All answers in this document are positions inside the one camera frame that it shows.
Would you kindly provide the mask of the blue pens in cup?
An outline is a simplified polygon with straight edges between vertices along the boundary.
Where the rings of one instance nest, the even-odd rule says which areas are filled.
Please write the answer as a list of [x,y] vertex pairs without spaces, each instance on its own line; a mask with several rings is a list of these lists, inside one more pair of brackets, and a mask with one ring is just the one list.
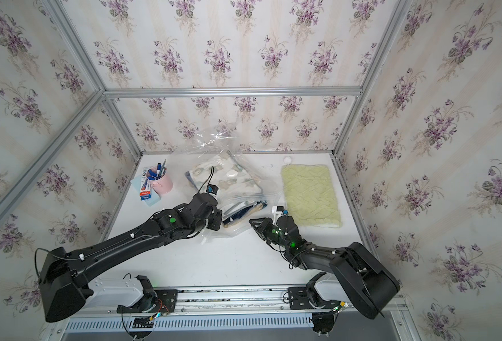
[[165,165],[166,165],[166,159],[163,162],[157,163],[156,166],[147,170],[147,172],[146,172],[147,179],[148,180],[159,180],[164,175]]

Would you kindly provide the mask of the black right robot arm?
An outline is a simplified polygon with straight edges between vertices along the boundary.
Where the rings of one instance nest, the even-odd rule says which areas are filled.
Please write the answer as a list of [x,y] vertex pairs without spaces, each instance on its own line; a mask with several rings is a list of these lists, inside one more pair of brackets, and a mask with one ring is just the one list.
[[316,309],[327,308],[332,301],[323,298],[316,288],[319,279],[332,274],[343,290],[337,301],[349,302],[359,313],[374,319],[398,294],[398,280],[359,242],[347,247],[321,247],[305,240],[293,217],[277,220],[254,218],[249,224],[262,241],[281,254],[290,269],[319,270],[306,284],[305,297]]

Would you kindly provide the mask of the aluminium mounting rail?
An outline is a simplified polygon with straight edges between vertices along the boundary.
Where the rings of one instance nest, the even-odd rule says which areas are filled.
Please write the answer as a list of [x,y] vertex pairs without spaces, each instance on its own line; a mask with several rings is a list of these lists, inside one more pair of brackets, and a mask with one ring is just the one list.
[[[107,315],[117,313],[118,305],[134,305],[145,293],[155,290],[176,289],[178,298],[175,311],[163,314],[207,314],[235,311],[276,313],[291,310],[288,288],[306,284],[279,286],[206,286],[181,288],[144,288],[136,280],[99,280],[93,285],[94,294],[82,308],[67,313],[66,318],[77,315]],[[344,293],[334,276],[322,276],[316,284],[323,298],[338,300]]]

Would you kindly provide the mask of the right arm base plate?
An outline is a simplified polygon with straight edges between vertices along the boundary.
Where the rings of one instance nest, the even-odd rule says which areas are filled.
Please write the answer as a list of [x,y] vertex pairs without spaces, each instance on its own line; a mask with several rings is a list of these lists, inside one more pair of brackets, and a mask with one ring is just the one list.
[[289,287],[287,294],[291,310],[328,309],[329,311],[338,311],[347,307],[347,304],[342,301],[324,300],[314,288],[307,286]]

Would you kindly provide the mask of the light green blanket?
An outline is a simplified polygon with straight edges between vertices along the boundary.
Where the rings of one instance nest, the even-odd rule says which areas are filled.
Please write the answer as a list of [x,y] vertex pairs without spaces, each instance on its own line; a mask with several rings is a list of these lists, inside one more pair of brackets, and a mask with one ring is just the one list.
[[286,207],[299,227],[342,227],[338,199],[325,165],[283,166],[281,177]]

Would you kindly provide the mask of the pink pen cup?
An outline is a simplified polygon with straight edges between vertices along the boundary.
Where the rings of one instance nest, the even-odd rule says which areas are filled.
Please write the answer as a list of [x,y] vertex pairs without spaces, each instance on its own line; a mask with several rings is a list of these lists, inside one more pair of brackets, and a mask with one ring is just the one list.
[[164,175],[159,180],[148,180],[150,188],[158,195],[164,196],[171,192],[174,184],[168,174],[164,171]]

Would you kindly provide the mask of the white patterned folded blanket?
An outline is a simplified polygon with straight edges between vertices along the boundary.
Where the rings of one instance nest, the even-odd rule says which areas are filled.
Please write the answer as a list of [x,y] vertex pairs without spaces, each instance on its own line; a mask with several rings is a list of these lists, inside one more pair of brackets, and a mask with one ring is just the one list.
[[[228,178],[230,170],[238,172]],[[185,172],[185,177],[196,189],[205,191],[208,184],[218,186],[218,209],[222,210],[222,224],[231,227],[240,220],[268,206],[259,178],[229,151],[206,155],[203,161]]]

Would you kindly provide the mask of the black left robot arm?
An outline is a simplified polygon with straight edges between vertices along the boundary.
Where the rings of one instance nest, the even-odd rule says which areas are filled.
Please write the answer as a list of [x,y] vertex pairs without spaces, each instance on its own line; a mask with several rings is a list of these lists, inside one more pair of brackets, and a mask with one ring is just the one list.
[[45,249],[36,272],[45,321],[62,321],[82,309],[93,295],[89,283],[107,270],[147,251],[191,239],[204,229],[218,231],[222,210],[216,196],[196,193],[189,203],[154,213],[127,232],[90,247]]

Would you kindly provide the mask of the aluminium frame crossbar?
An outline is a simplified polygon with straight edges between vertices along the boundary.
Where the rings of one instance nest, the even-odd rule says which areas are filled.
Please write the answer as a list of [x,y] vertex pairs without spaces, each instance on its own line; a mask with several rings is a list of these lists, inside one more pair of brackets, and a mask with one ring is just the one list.
[[360,96],[359,86],[339,87],[262,87],[262,88],[126,88],[107,89],[106,98],[153,97],[283,97],[283,96]]

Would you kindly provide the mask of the light blue box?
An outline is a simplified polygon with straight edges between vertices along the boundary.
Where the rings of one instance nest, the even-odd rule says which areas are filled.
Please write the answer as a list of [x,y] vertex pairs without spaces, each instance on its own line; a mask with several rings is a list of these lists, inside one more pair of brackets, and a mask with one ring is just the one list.
[[148,174],[149,169],[143,168],[137,176],[130,181],[130,183],[133,189],[137,191],[139,201],[151,207],[159,203],[160,197],[151,187],[151,180],[149,180]]

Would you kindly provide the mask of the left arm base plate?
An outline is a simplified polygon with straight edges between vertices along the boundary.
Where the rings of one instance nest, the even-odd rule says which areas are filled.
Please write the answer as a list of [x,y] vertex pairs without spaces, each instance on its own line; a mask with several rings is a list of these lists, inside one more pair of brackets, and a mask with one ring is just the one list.
[[134,305],[118,305],[117,313],[173,313],[175,311],[178,290],[162,289],[148,292],[143,295]]

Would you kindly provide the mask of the clear plastic vacuum bag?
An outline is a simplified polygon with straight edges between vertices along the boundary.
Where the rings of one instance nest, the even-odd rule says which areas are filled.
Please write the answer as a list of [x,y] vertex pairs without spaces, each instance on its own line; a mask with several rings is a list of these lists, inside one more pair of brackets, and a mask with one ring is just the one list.
[[239,150],[234,124],[200,130],[171,154],[168,163],[174,184],[190,196],[208,186],[218,187],[216,200],[222,219],[218,231],[205,233],[211,240],[243,233],[250,228],[250,218],[256,214],[269,217],[282,198],[279,181]]

